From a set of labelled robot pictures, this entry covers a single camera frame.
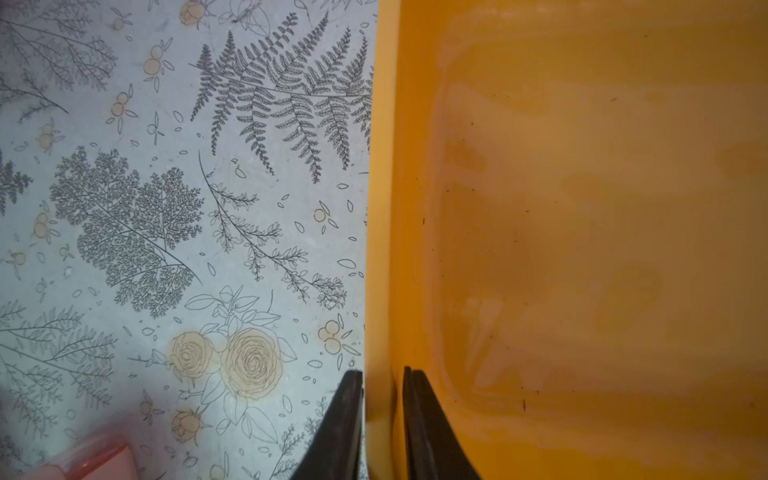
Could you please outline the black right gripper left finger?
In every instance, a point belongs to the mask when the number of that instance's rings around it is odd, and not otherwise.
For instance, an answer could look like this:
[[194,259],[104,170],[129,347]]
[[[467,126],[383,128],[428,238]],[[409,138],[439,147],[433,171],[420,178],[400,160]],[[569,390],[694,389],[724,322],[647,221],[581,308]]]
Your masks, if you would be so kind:
[[293,480],[356,480],[363,429],[363,372],[348,370],[313,440],[293,472]]

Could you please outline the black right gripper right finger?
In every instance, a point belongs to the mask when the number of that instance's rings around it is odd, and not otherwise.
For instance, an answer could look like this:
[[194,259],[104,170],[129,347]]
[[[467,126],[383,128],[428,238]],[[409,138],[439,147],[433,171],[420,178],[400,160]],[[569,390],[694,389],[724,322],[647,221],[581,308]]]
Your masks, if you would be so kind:
[[479,480],[423,370],[405,367],[404,410],[410,480]]

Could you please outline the pink sharpener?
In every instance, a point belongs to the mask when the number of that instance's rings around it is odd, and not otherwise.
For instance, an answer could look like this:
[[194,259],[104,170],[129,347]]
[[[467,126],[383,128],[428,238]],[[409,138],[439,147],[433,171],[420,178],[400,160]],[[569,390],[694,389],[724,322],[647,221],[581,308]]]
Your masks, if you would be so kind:
[[130,446],[121,439],[100,436],[19,476],[20,480],[138,480]]

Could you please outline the yellow plastic storage box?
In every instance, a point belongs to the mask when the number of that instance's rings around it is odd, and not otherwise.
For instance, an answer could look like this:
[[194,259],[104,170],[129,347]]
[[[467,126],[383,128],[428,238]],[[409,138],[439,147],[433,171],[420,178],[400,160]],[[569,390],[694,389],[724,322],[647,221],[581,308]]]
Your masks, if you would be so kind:
[[405,368],[485,479],[767,475],[767,5],[383,1],[367,460]]

